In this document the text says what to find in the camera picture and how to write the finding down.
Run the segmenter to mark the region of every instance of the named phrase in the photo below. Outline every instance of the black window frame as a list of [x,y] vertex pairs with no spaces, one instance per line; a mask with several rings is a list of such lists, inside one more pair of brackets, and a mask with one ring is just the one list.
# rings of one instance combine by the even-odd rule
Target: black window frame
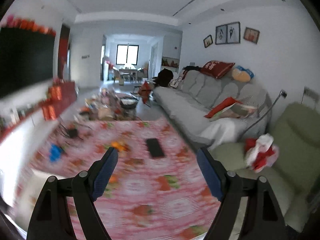
[[[133,47],[138,47],[138,51],[137,51],[137,61],[135,64],[132,64],[134,66],[138,65],[138,57],[139,57],[139,45],[133,45],[133,44],[118,44],[117,45],[117,54],[116,54],[116,65],[125,65],[125,64],[118,64],[118,48],[119,46],[128,46],[128,50],[129,50],[129,46],[133,46]],[[126,59],[126,63],[128,63],[128,50],[127,50],[127,59]]]

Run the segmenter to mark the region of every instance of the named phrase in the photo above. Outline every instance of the smartphone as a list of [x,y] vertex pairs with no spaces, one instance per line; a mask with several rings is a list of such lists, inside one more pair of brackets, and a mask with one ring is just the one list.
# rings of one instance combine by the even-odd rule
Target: smartphone
[[163,158],[165,157],[163,150],[159,144],[158,139],[152,138],[147,139],[146,144],[152,158]]

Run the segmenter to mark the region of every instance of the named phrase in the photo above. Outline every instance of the picture frame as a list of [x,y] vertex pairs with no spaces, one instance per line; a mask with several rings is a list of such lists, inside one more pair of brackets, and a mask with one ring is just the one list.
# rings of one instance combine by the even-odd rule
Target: picture frame
[[203,40],[204,47],[207,48],[213,44],[213,39],[211,34]]
[[226,24],[216,26],[216,45],[227,44],[227,28]]
[[240,22],[227,24],[227,44],[239,44],[241,40]]
[[259,40],[259,36],[260,36],[260,31],[255,30],[253,28],[249,28],[249,27],[245,28],[244,35],[243,35],[244,40],[251,41],[252,43],[257,44]]

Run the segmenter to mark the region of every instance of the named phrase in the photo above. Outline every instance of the black tv screen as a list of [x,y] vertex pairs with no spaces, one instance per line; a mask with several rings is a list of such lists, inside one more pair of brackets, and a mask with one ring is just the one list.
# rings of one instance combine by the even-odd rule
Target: black tv screen
[[54,37],[0,29],[0,98],[53,77]]

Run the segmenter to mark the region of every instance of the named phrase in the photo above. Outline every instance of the green chair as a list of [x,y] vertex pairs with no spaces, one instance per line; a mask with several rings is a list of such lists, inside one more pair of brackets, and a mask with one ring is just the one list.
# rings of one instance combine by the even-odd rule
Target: green chair
[[320,174],[320,114],[307,106],[290,104],[270,134],[280,148],[280,156],[271,168],[264,168],[260,173],[246,169],[244,143],[226,143],[210,153],[226,170],[233,170],[241,177],[265,176],[285,223],[301,232],[309,216],[306,198],[318,186],[315,184]]

